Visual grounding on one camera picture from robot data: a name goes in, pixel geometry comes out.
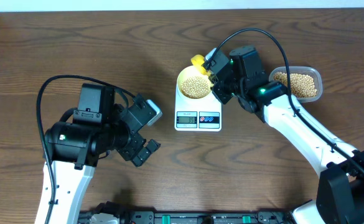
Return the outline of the yellow measuring scoop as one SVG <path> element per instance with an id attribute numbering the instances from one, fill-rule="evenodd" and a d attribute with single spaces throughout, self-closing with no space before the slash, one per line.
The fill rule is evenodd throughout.
<path id="1" fill-rule="evenodd" d="M 190 59 L 190 61 L 200 74 L 208 77 L 212 75 L 211 71 L 207 71 L 203 66 L 205 63 L 205 57 L 203 55 L 195 55 Z"/>

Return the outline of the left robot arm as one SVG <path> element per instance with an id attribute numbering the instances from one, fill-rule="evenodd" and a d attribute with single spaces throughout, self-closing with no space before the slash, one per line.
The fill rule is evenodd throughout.
<path id="1" fill-rule="evenodd" d="M 98 161 L 115 150 L 136 167 L 159 149 L 139 130 L 162 115 L 159 107 L 141 95 L 133 104 L 115 103 L 121 91 L 85 83 L 77 108 L 66 111 L 44 134 L 48 161 L 36 223 L 76 223 L 87 187 Z"/>

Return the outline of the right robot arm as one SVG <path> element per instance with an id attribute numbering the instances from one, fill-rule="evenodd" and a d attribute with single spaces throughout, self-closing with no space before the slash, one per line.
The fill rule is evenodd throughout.
<path id="1" fill-rule="evenodd" d="M 309 161 L 319 176 L 317 198 L 290 212 L 294 223 L 364 223 L 364 151 L 344 142 L 311 116 L 281 82 L 269 80 L 253 46 L 225 55 L 213 49 L 213 94 L 231 98 L 279 131 Z"/>

